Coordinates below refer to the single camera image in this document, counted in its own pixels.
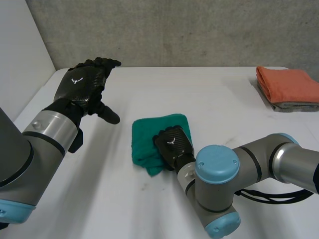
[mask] folded orange towel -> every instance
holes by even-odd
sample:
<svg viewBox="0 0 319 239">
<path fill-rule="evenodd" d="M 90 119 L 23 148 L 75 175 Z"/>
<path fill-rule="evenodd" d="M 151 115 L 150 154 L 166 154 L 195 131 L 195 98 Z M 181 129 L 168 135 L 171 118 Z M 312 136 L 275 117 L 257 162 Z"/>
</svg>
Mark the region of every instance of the folded orange towel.
<svg viewBox="0 0 319 239">
<path fill-rule="evenodd" d="M 319 83 L 303 70 L 270 70 L 258 66 L 256 72 L 258 82 L 271 103 L 319 103 Z"/>
</svg>

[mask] green cloth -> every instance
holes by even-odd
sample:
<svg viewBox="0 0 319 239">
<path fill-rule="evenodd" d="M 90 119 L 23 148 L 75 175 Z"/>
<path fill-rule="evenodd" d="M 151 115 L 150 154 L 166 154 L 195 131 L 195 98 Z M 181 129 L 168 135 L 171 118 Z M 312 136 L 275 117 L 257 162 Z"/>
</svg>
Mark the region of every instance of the green cloth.
<svg viewBox="0 0 319 239">
<path fill-rule="evenodd" d="M 188 121 L 185 115 L 173 114 L 158 118 L 138 119 L 132 125 L 132 160 L 133 163 L 146 168 L 150 176 L 159 174 L 164 169 L 153 136 L 169 126 L 179 125 L 191 141 Z"/>
</svg>

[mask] gray wall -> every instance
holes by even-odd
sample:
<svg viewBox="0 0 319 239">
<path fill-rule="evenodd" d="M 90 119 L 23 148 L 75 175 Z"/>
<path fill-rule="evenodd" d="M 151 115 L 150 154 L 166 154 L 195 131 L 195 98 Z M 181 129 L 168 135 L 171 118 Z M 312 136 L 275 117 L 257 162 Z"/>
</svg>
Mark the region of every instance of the gray wall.
<svg viewBox="0 0 319 239">
<path fill-rule="evenodd" d="M 318 0 L 26 0 L 57 69 L 285 66 L 319 80 Z"/>
</svg>

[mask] light blue joint cap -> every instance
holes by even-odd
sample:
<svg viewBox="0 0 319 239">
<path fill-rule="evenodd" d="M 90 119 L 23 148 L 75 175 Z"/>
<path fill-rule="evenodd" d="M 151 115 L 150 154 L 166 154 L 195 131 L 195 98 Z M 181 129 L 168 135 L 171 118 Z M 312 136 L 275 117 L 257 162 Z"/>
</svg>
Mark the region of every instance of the light blue joint cap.
<svg viewBox="0 0 319 239">
<path fill-rule="evenodd" d="M 209 184 L 229 182 L 236 177 L 239 168 L 240 161 L 237 154 L 226 146 L 206 146 L 196 157 L 196 175 Z"/>
<path fill-rule="evenodd" d="M 205 231 L 213 239 L 220 239 L 234 232 L 240 225 L 238 212 L 223 215 L 205 227 Z"/>
<path fill-rule="evenodd" d="M 0 223 L 24 223 L 35 206 L 0 199 Z"/>
<path fill-rule="evenodd" d="M 284 137 L 290 139 L 293 143 L 299 145 L 299 143 L 298 143 L 294 138 L 292 138 L 289 134 L 286 134 L 286 133 L 274 133 L 274 134 L 280 134 L 280 135 L 282 135 L 282 136 L 284 136 Z"/>
</svg>

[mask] white table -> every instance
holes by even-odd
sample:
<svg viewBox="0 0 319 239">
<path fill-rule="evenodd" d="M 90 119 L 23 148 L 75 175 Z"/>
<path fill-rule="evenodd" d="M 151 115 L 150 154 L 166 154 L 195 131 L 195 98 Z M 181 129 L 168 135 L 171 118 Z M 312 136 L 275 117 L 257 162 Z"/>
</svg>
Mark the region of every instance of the white table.
<svg viewBox="0 0 319 239">
<path fill-rule="evenodd" d="M 20 130 L 52 102 L 65 72 L 57 71 L 21 113 L 15 121 Z M 195 154 L 210 144 L 234 148 L 275 132 L 288 133 L 302 147 L 319 151 L 319 114 L 273 112 L 255 83 L 254 67 L 113 70 L 103 102 L 120 115 L 121 123 L 84 117 L 83 146 L 66 154 L 28 221 L 0 231 L 0 238 L 207 239 L 176 175 L 162 172 L 151 178 L 132 164 L 132 123 L 183 113 Z M 299 189 L 273 179 L 252 188 L 268 193 Z M 318 199 L 314 195 L 277 206 L 235 196 L 242 223 L 227 238 L 317 239 Z"/>
</svg>

